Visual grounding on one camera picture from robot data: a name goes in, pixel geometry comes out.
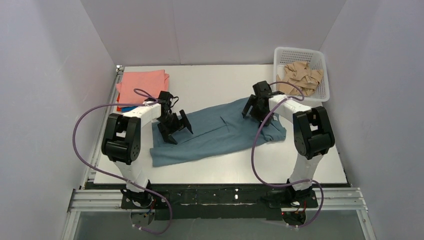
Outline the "grey-blue t shirt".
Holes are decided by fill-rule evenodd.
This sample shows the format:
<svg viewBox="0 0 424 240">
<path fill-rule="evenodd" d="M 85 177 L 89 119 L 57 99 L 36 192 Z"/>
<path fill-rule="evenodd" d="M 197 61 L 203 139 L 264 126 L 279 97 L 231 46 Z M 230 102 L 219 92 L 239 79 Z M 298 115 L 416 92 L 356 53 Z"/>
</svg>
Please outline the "grey-blue t shirt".
<svg viewBox="0 0 424 240">
<path fill-rule="evenodd" d="M 272 119 L 257 133 L 260 123 L 251 116 L 242 116 L 248 98 L 211 106 L 188 113 L 192 130 L 172 134 L 176 144 L 166 143 L 158 123 L 152 124 L 153 147 L 149 150 L 153 167 L 163 167 L 230 154 L 268 142 L 284 141 L 286 129 Z"/>
</svg>

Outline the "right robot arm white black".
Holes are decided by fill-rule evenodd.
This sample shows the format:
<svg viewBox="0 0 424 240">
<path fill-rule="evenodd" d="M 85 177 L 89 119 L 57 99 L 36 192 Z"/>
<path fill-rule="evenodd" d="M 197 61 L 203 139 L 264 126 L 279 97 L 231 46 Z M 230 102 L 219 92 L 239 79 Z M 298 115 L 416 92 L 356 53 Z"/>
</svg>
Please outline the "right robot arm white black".
<svg viewBox="0 0 424 240">
<path fill-rule="evenodd" d="M 253 85 L 254 93 L 249 97 L 241 114 L 250 115 L 259 122 L 253 146 L 256 146 L 263 127 L 268 126 L 274 114 L 290 121 L 293 125 L 293 142 L 297 150 L 296 163 L 292 174 L 284 184 L 269 184 L 262 201 L 271 209 L 290 208 L 293 203 L 300 207 L 316 208 L 313 185 L 317 184 L 314 174 L 317 166 L 330 148 L 335 137 L 327 110 L 322 106 L 310 107 L 301 102 L 301 97 L 288 96 L 281 91 L 272 91 L 271 85 L 260 81 Z"/>
</svg>

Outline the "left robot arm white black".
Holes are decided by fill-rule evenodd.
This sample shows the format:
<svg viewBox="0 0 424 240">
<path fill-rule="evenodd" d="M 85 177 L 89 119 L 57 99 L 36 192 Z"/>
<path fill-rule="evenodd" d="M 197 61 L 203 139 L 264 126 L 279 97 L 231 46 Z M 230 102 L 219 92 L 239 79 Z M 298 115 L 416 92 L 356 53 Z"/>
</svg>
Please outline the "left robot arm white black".
<svg viewBox="0 0 424 240">
<path fill-rule="evenodd" d="M 160 136 L 165 143 L 176 145 L 178 142 L 173 134 L 187 129 L 192 132 L 192 126 L 183 110 L 179 114 L 172 111 L 179 97 L 168 91 L 161 91 L 158 97 L 136 88 L 135 93 L 146 97 L 146 100 L 135 109 L 126 113 L 111 113 L 106 121 L 106 127 L 101 144 L 101 152 L 113 162 L 126 181 L 126 188 L 121 193 L 135 206 L 152 207 L 154 195 L 150 193 L 151 182 L 137 167 L 137 160 L 142 149 L 142 128 L 157 120 Z"/>
</svg>

